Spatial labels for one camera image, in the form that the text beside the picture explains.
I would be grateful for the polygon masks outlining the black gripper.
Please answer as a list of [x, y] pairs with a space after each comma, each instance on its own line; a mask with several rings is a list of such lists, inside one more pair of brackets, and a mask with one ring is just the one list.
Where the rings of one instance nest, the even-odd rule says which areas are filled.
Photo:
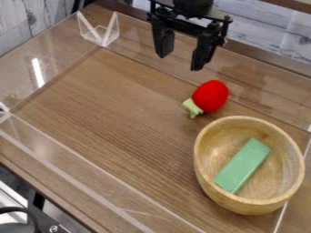
[[175, 31], [197, 37], [191, 70], [199, 71], [225, 41], [232, 16], [217, 10], [213, 0], [149, 0], [155, 52], [164, 58], [173, 51]]

